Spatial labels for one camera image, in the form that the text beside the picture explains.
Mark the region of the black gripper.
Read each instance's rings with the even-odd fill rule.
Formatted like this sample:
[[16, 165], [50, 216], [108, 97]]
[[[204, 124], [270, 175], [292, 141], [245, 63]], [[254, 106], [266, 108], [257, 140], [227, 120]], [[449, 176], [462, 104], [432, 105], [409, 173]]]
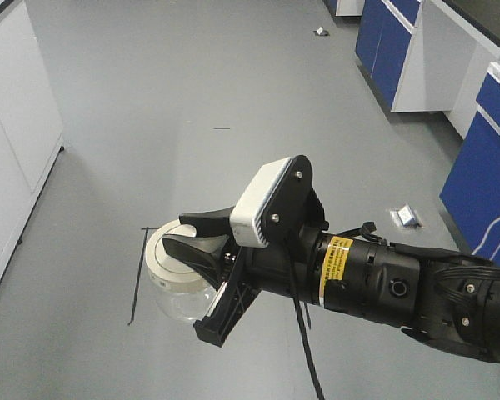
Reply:
[[214, 288], [220, 287], [206, 315], [193, 324], [201, 341], [217, 347], [223, 346], [260, 289], [285, 296], [297, 293], [306, 303], [320, 302], [320, 263], [329, 228], [323, 205], [311, 190], [298, 225], [282, 241], [238, 251], [229, 221], [232, 210], [233, 206], [180, 214], [180, 224], [195, 228], [195, 235], [162, 235], [168, 256], [190, 267]]

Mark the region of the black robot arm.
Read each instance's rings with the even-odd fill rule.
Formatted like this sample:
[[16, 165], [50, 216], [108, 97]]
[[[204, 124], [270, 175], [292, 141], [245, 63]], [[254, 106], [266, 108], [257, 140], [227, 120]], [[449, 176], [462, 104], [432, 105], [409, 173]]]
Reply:
[[240, 246], [228, 211], [186, 213], [196, 234], [165, 233], [172, 258], [197, 272], [218, 293], [194, 328], [222, 346], [262, 291], [399, 328], [431, 348], [500, 363], [500, 267], [482, 257], [408, 246], [377, 236], [368, 222], [328, 232], [313, 190], [290, 193], [273, 208], [287, 224], [264, 248]]

